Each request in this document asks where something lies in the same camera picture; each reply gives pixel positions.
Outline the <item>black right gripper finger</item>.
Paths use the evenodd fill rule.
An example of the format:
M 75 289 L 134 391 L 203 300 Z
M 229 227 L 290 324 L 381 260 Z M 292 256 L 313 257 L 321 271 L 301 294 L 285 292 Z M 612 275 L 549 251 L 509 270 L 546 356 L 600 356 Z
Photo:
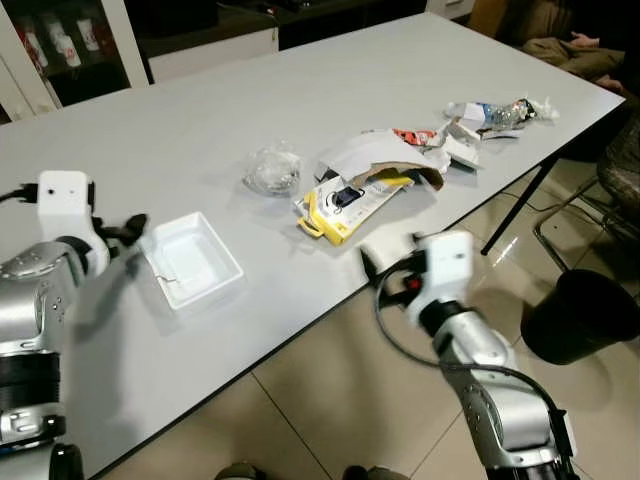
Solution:
M 367 283 L 370 284 L 372 289 L 376 289 L 379 287 L 383 280 L 385 279 L 385 274 L 387 274 L 387 270 L 378 264 L 375 256 L 367 250 L 366 247 L 358 248 L 358 257 L 360 257 L 361 268 L 364 270 L 364 273 L 367 278 Z

